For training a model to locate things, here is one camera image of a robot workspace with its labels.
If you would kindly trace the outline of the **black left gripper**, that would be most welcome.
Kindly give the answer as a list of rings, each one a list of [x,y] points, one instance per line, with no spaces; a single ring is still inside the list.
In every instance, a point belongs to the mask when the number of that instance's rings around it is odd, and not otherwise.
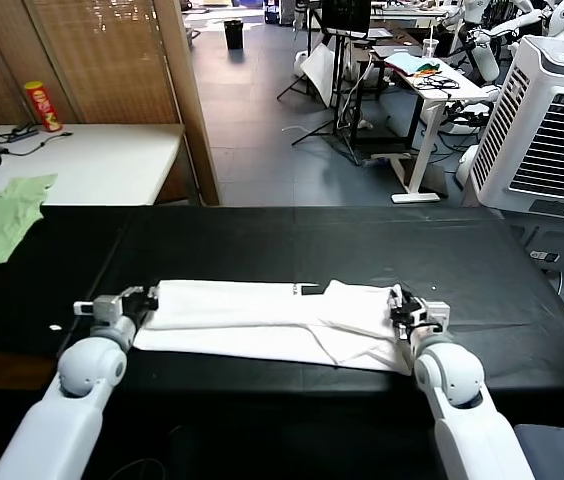
[[[126,288],[122,297],[122,314],[126,317],[144,317],[147,311],[155,311],[159,307],[158,286],[143,285]]]

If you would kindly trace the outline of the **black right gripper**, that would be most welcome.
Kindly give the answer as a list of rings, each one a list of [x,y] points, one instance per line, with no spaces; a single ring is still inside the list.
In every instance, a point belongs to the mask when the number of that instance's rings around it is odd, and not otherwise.
[[[389,318],[395,321],[396,328],[408,331],[421,321],[423,304],[412,294],[404,294],[400,283],[389,287],[389,298],[391,299],[388,302]]]

